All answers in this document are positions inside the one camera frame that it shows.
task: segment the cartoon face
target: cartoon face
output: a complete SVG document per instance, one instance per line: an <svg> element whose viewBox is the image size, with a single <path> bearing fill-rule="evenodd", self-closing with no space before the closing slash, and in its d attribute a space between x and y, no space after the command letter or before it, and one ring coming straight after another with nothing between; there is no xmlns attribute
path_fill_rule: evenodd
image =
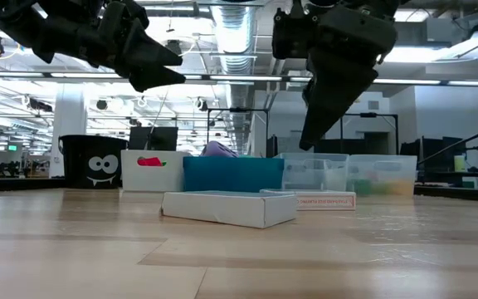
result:
<svg viewBox="0 0 478 299"><path fill-rule="evenodd" d="M109 154L104 158L97 156L92 157L88 161L88 166L90 167L90 170L92 170L91 173L94 174L94 178L87 178L93 183L94 186L97 185L97 183L103 182L110 182L110 184L112 184L112 181L116 176L115 171L117 171L119 164L120 163L117 157L113 154Z"/></svg>

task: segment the clear plastic container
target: clear plastic container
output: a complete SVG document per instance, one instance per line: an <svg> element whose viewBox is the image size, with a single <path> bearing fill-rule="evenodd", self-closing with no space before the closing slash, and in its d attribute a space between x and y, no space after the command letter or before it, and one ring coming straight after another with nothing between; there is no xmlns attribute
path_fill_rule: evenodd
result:
<svg viewBox="0 0 478 299"><path fill-rule="evenodd" d="M298 190L346 191L347 154L284 153L281 188Z"/></svg>
<svg viewBox="0 0 478 299"><path fill-rule="evenodd" d="M357 195L412 195L416 156L354 154L349 157L348 191Z"/></svg>

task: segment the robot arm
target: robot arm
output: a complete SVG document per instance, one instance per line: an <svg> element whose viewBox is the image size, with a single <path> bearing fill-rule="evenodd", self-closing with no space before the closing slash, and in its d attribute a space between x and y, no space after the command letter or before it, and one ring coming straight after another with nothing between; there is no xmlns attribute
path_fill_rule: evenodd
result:
<svg viewBox="0 0 478 299"><path fill-rule="evenodd" d="M148 25L134 0L0 0L0 29L47 63L62 53L106 66L137 91L184 83L183 75L164 67L180 66L182 57L147 36Z"/></svg>
<svg viewBox="0 0 478 299"><path fill-rule="evenodd" d="M275 58L305 58L313 73L302 93L308 107L303 150L315 145L370 87L378 76L373 67L398 38L393 26L398 0L312 2L308 14L300 0L293 0L289 14L278 9L272 38Z"/></svg>

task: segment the wooden tabletop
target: wooden tabletop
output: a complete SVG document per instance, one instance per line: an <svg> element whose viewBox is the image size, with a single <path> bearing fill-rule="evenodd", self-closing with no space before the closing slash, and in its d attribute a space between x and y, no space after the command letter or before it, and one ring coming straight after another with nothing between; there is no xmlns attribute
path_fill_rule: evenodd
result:
<svg viewBox="0 0 478 299"><path fill-rule="evenodd" d="M163 217L161 198L0 193L0 298L478 299L478 202L358 198L256 229Z"/></svg>

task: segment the white cardboard box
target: white cardboard box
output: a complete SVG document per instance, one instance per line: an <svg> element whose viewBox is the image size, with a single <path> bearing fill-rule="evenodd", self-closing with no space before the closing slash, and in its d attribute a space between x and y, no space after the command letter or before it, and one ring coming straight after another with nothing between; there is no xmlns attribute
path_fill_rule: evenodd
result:
<svg viewBox="0 0 478 299"><path fill-rule="evenodd" d="M299 211L354 211L355 192L275 190L263 189L262 193L295 194Z"/></svg>
<svg viewBox="0 0 478 299"><path fill-rule="evenodd" d="M296 218L294 194L256 194L222 191L167 192L163 215L268 228Z"/></svg>
<svg viewBox="0 0 478 299"><path fill-rule="evenodd" d="M161 150L121 150L124 191L183 190L183 157L190 154ZM140 166L139 158L158 157L165 166Z"/></svg>

